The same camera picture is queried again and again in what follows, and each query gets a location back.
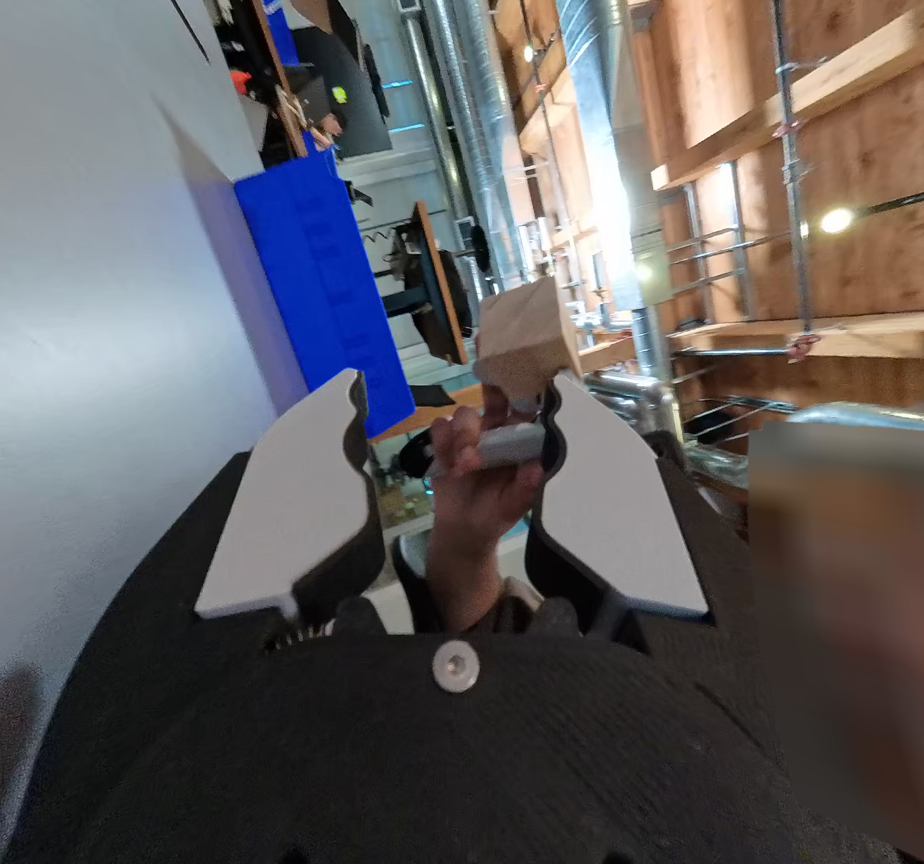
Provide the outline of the blue plastic bin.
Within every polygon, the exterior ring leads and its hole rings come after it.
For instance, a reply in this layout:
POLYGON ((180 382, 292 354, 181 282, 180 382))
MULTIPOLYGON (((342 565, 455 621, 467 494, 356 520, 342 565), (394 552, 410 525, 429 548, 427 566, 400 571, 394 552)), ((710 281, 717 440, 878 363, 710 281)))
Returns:
POLYGON ((234 188, 308 390, 361 372, 371 440, 410 417, 410 385, 335 167, 313 154, 234 188))

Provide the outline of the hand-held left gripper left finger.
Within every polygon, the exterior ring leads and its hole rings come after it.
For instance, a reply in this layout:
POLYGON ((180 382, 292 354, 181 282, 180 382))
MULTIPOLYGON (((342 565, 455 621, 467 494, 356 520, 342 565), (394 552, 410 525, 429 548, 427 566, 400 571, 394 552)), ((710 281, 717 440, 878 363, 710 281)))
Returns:
POLYGON ((288 410, 251 451, 195 611, 202 619, 272 609, 326 623, 385 565, 367 472, 361 372, 345 369, 288 410))

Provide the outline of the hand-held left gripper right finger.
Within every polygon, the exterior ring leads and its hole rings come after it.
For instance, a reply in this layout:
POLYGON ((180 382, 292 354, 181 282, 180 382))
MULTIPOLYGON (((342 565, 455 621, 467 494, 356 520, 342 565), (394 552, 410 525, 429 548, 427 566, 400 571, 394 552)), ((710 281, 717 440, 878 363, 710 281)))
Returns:
POLYGON ((545 477, 526 539, 533 588, 570 605, 592 637, 626 637, 639 616, 706 623, 652 447, 570 373, 549 383, 540 422, 545 477))

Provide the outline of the wooden support post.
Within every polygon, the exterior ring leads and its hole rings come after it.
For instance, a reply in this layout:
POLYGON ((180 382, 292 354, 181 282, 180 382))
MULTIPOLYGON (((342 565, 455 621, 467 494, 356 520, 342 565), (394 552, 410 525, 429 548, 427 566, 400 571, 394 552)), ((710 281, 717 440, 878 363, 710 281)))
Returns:
MULTIPOLYGON (((618 333, 616 338, 614 341, 579 351, 579 363, 583 374, 597 373, 637 359, 634 341, 629 332, 618 333)), ((482 387, 478 383, 450 393, 449 398, 451 400, 447 406, 417 408, 407 419, 371 438, 371 442, 383 442, 414 431, 426 430, 432 425, 433 420, 448 418, 459 407, 483 408, 482 387)))

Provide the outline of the blue-taped wooden cube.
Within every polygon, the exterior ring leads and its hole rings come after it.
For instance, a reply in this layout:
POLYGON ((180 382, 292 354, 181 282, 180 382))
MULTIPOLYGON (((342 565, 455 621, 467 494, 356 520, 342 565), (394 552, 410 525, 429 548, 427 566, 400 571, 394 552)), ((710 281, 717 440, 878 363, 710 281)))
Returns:
POLYGON ((560 372, 582 376, 576 327, 550 276, 483 299, 477 346, 472 372, 506 399, 545 392, 560 372))

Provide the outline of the wooden-top standing desk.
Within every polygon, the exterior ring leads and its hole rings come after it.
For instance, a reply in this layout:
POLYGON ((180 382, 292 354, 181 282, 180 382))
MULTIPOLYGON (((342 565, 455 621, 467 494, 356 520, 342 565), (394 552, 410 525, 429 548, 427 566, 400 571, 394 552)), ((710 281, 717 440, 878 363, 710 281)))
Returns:
POLYGON ((377 281, 397 284, 380 298, 389 319, 410 317, 431 357, 449 365, 469 362, 467 341, 456 321, 440 259, 441 246, 431 213, 415 201, 408 218, 374 234, 385 240, 386 252, 373 271, 377 281))

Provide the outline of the black backpack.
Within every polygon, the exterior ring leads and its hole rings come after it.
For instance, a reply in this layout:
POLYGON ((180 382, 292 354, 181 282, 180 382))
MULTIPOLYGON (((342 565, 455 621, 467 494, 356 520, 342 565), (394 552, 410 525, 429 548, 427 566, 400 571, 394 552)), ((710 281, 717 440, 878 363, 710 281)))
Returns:
POLYGON ((456 314, 456 321, 462 338, 467 339, 473 334, 472 310, 469 303, 468 291, 456 264, 452 251, 440 249, 440 259, 443 265, 449 295, 456 314))

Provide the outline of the grey desk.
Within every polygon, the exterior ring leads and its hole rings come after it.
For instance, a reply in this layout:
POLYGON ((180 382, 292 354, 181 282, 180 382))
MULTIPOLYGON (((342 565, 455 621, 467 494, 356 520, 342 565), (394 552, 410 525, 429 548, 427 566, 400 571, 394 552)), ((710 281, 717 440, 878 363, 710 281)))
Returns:
POLYGON ((2 0, 2 685, 36 720, 304 393, 233 188, 260 171, 202 0, 2 0))

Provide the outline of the silver ventilation duct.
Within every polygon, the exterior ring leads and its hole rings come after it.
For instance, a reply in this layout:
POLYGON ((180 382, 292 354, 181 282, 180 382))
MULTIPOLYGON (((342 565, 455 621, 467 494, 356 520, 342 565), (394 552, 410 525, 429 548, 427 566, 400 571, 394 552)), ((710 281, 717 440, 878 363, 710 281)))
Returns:
POLYGON ((490 190, 491 234, 500 240, 496 269, 504 288, 527 283, 535 273, 521 229, 535 211, 514 127, 510 95, 488 0, 451 0, 461 57, 483 141, 490 190))
POLYGON ((555 3, 612 303, 630 313, 641 373, 654 377, 660 368, 636 260, 645 238, 660 229, 660 217, 628 1, 555 3))

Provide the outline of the person's right hand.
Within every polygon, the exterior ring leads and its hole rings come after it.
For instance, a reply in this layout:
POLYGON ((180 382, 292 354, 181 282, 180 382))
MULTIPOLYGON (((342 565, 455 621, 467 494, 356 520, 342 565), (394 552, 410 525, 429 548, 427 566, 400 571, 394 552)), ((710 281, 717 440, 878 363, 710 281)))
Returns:
POLYGON ((431 426, 434 520, 427 570, 484 565, 495 556, 502 536, 532 506, 544 471, 537 459, 488 468, 478 451, 482 435, 523 420, 502 391, 482 386, 483 411, 461 407, 450 419, 431 426))

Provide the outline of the silver insulated pipes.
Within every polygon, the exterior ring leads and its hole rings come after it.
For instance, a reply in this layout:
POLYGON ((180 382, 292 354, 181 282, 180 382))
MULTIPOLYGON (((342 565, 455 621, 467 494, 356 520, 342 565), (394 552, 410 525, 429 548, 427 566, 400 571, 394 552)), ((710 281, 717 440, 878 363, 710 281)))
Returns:
POLYGON ((849 401, 798 408, 769 398, 720 396, 705 400, 711 408, 693 414, 691 419, 695 424, 686 431, 673 390, 653 377, 608 370, 587 375, 584 382, 593 397, 639 433, 668 431, 678 436, 694 474, 739 490, 747 490, 747 457, 725 447, 745 439, 745 432, 736 432, 735 427, 747 426, 750 419, 759 415, 785 416, 798 423, 923 430, 920 410, 849 401))

